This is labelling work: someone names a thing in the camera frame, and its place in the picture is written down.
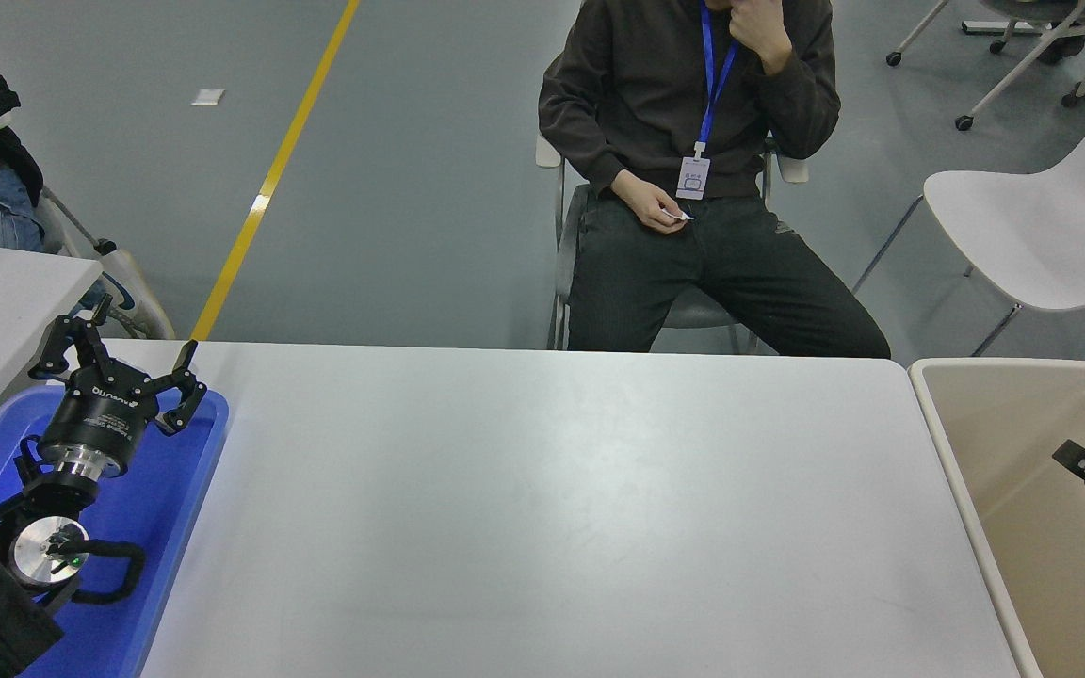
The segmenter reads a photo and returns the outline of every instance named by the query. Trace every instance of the black cable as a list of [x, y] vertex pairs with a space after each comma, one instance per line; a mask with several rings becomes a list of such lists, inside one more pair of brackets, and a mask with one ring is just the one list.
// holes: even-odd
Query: black cable
[[128, 572], [125, 572], [125, 581], [119, 585], [119, 589], [107, 593], [94, 591], [77, 591], [72, 600], [81, 604], [105, 605], [116, 601], [125, 600], [132, 596], [132, 590], [141, 580], [141, 572], [145, 570], [145, 549], [141, 546], [129, 543], [129, 541], [103, 541], [100, 539], [71, 539], [61, 546], [51, 548], [49, 553], [77, 554], [87, 553], [102, 558], [125, 558], [128, 559]]

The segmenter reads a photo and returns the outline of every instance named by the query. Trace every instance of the paper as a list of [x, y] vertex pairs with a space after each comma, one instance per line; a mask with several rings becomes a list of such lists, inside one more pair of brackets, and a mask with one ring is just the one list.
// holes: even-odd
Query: paper
[[671, 216], [672, 218], [679, 218], [680, 220], [693, 220], [693, 218], [691, 218], [688, 214], [685, 214], [685, 210], [681, 210], [681, 214], [679, 215], [675, 215], [673, 214], [673, 212], [663, 209], [663, 207], [660, 207], [660, 210], [664, 212], [664, 214]]
[[224, 95], [222, 89], [200, 89], [194, 102], [190, 104], [192, 106], [216, 106], [217, 103], [220, 103], [220, 97]]

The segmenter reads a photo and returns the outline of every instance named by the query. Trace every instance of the gray chair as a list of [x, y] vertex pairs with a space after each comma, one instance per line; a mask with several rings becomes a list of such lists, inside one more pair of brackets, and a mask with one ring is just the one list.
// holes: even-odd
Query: gray chair
[[[776, 142], [769, 139], [765, 151], [765, 170], [761, 176], [761, 194], [765, 197], [765, 205], [769, 204], [773, 188], [773, 158], [778, 159], [778, 168], [781, 179], [788, 183], [805, 183], [809, 179], [809, 172], [805, 161], [796, 161], [783, 157], [776, 149]], [[551, 308], [551, 330], [547, 335], [547, 348], [560, 350], [567, 343], [567, 296], [572, 293], [572, 276], [576, 266], [576, 223], [580, 215], [585, 212], [585, 206], [589, 204], [591, 188], [587, 184], [577, 186], [573, 189], [572, 196], [567, 197], [567, 164], [561, 158], [559, 152], [538, 136], [534, 154], [535, 163], [542, 168], [556, 168], [556, 197], [554, 197], [554, 239], [557, 245], [556, 277], [554, 277], [554, 302]], [[664, 327], [692, 328], [724, 327], [727, 328], [731, 336], [732, 351], [740, 354], [739, 336], [736, 334], [735, 325], [738, 323], [723, 306], [716, 304], [714, 299], [706, 296], [698, 287], [689, 286], [668, 309]], [[748, 351], [753, 353], [756, 348], [756, 335], [750, 334]]]
[[[1004, 47], [1007, 47], [1011, 36], [1016, 34], [1016, 26], [1019, 22], [1027, 23], [1036, 27], [1042, 35], [1037, 44], [1008, 73], [1007, 76], [1003, 78], [998, 85], [995, 86], [983, 99], [974, 104], [973, 108], [970, 108], [969, 113], [963, 116], [958, 116], [953, 124], [961, 132], [965, 132], [970, 127], [973, 127], [974, 117], [978, 113], [985, 108], [987, 104], [994, 102], [995, 98], [1003, 93], [1008, 86], [1020, 77], [1020, 75], [1027, 69], [1037, 56], [1041, 55], [1051, 43], [1058, 41], [1062, 38], [1071, 38], [1071, 36], [1082, 36], [1085, 38], [1085, 0], [979, 0], [982, 5], [986, 9], [1000, 14], [1008, 18], [1007, 29], [1003, 31], [1003, 37], [996, 39], [995, 42], [991, 42], [990, 52], [992, 54], [998, 54], [1003, 51]], [[944, 5], [948, 4], [948, 0], [939, 0], [934, 8], [931, 9], [927, 16], [922, 18], [920, 23], [916, 26], [916, 29], [911, 30], [907, 39], [904, 39], [899, 47], [895, 48], [895, 51], [886, 54], [886, 64], [891, 67], [898, 65], [903, 61], [903, 52], [907, 50], [907, 47], [911, 42], [916, 41], [918, 35], [940, 14], [940, 10], [944, 9]], [[1074, 86], [1071, 93], [1062, 98], [1063, 106], [1071, 107], [1075, 106], [1082, 97], [1085, 95], [1085, 76], [1081, 81]]]
[[[126, 334], [135, 340], [175, 338], [167, 312], [128, 251], [119, 248], [111, 240], [91, 235], [48, 188], [39, 193], [36, 220], [44, 229], [44, 253], [98, 259], [103, 265], [103, 278], [100, 280], [113, 296], [107, 315], [124, 327]], [[79, 244], [78, 236], [86, 243]]]

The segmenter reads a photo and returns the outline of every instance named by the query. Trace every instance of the white chair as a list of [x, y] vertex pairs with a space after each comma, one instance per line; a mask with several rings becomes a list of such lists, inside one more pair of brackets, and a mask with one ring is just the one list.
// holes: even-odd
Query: white chair
[[[809, 171], [805, 161], [796, 161], [783, 157], [776, 149], [776, 142], [769, 139], [766, 143], [765, 168], [761, 174], [761, 195], [765, 199], [765, 205], [769, 205], [769, 197], [773, 188], [773, 158], [778, 159], [778, 168], [781, 179], [788, 183], [805, 183], [809, 180]], [[572, 196], [567, 199], [567, 184], [565, 183], [565, 170], [567, 165], [561, 158], [559, 152], [550, 143], [538, 135], [535, 141], [534, 162], [540, 168], [557, 168], [556, 197], [554, 197], [554, 238], [557, 245], [556, 277], [554, 277], [554, 302], [551, 306], [551, 330], [547, 336], [547, 348], [560, 350], [567, 343], [567, 296], [572, 292], [572, 276], [576, 266], [576, 223], [585, 209], [587, 201], [591, 197], [591, 189], [585, 183], [577, 186], [573, 190]], [[731, 349], [739, 354], [739, 338], [736, 335], [735, 325], [738, 321], [724, 310], [717, 302], [711, 299], [705, 292], [698, 287], [689, 286], [668, 309], [667, 317], [664, 318], [664, 327], [681, 328], [682, 330], [693, 330], [693, 328], [726, 327], [731, 335]], [[748, 351], [756, 350], [756, 334], [750, 334]]]
[[[1003, 31], [1003, 37], [996, 39], [995, 42], [991, 42], [990, 51], [992, 54], [998, 54], [1003, 51], [1003, 48], [1011, 39], [1011, 35], [1016, 33], [1016, 26], [1019, 22], [1029, 23], [1029, 25], [1041, 30], [1042, 35], [1037, 44], [1011, 69], [1011, 73], [1008, 73], [990, 93], [983, 97], [981, 102], [974, 104], [974, 107], [970, 108], [969, 113], [958, 116], [953, 121], [961, 132], [973, 127], [974, 117], [978, 116], [978, 113], [982, 108], [985, 108], [987, 103], [991, 103], [992, 100], [1001, 94], [1051, 43], [1058, 41], [1058, 39], [1071, 38], [1071, 36], [1082, 36], [1085, 38], [1085, 0], [1075, 0], [1072, 3], [1056, 3], [1056, 1], [1049, 3], [1049, 1], [1036, 0], [979, 1], [985, 8], [1008, 18], [1007, 29]], [[886, 64], [893, 67], [902, 63], [903, 52], [907, 50], [907, 47], [911, 42], [916, 41], [918, 35], [932, 22], [932, 18], [935, 18], [940, 14], [940, 10], [943, 10], [946, 4], [948, 4], [948, 0], [939, 0], [934, 8], [932, 8], [932, 11], [927, 13], [927, 16], [918, 23], [916, 29], [911, 30], [907, 39], [904, 39], [902, 44], [895, 48], [895, 51], [886, 54]], [[1054, 25], [1055, 27], [1049, 29], [1048, 25]], [[1062, 104], [1067, 107], [1075, 106], [1084, 95], [1085, 76], [1077, 82], [1071, 93], [1062, 98]]]
[[[39, 193], [36, 220], [44, 229], [43, 251], [82, 259], [94, 258], [103, 265], [103, 284], [112, 295], [108, 318], [125, 328], [135, 340], [173, 340], [174, 327], [153, 289], [148, 286], [141, 268], [126, 250], [113, 241], [95, 238], [75, 218], [72, 210], [48, 188]], [[79, 245], [78, 236], [86, 240]], [[82, 250], [89, 245], [90, 251]]]
[[853, 293], [869, 277], [918, 205], [932, 214], [978, 269], [1016, 302], [978, 346], [982, 355], [1024, 308], [1085, 308], [1085, 138], [1046, 171], [1017, 175], [945, 171], [923, 182], [898, 226], [869, 263]]

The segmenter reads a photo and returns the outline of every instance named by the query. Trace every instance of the hand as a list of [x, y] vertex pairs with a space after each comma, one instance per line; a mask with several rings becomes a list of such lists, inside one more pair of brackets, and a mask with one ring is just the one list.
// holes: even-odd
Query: hand
[[652, 231], [672, 235], [673, 232], [685, 228], [684, 219], [672, 218], [664, 214], [663, 210], [668, 210], [672, 214], [680, 215], [684, 214], [684, 210], [659, 186], [641, 180], [627, 170], [622, 170], [614, 177], [614, 183], [610, 184], [610, 189], [614, 190], [618, 197], [622, 197], [625, 206], [630, 207], [634, 216], [639, 218], [642, 226], [652, 229]]
[[766, 75], [781, 73], [793, 55], [781, 0], [731, 0], [731, 37], [756, 52]]

